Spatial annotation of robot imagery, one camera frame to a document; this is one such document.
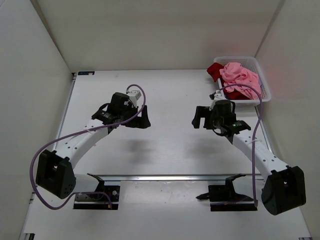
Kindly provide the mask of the pink t shirt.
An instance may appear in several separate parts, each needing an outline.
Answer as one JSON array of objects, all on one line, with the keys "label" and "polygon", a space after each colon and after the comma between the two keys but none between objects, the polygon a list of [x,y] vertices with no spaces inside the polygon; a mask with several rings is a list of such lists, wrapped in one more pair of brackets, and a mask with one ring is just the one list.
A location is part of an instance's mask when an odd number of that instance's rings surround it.
[{"label": "pink t shirt", "polygon": [[258,74],[243,67],[240,63],[229,62],[220,70],[220,74],[224,80],[223,87],[228,92],[237,90],[249,100],[258,100],[258,96],[262,96]]}]

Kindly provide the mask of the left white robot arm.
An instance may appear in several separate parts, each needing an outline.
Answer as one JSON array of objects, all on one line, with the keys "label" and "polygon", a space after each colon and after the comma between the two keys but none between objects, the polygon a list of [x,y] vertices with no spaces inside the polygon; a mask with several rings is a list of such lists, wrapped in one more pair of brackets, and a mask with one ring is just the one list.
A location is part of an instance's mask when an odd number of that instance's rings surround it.
[{"label": "left white robot arm", "polygon": [[87,193],[93,200],[105,194],[103,180],[92,173],[75,174],[80,159],[118,126],[146,129],[151,126],[147,106],[138,107],[141,90],[116,92],[99,107],[80,134],[62,140],[53,151],[44,150],[38,159],[35,183],[60,199],[73,193]]}]

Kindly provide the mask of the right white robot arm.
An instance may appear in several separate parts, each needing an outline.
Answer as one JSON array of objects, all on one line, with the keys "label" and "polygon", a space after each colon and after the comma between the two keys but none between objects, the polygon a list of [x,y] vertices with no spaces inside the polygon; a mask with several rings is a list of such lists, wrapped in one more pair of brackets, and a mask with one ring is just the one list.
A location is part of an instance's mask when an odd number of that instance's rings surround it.
[{"label": "right white robot arm", "polygon": [[257,210],[258,202],[276,216],[306,202],[304,172],[298,166],[289,166],[272,154],[243,120],[238,120],[236,105],[230,100],[215,100],[211,106],[197,106],[191,122],[195,129],[203,127],[216,135],[225,137],[250,161],[252,171],[259,171],[263,183],[256,182],[255,176],[246,177],[243,173],[227,177],[223,185],[209,185],[208,192],[196,197],[197,200],[210,200],[215,211],[232,211],[249,201],[248,210]]}]

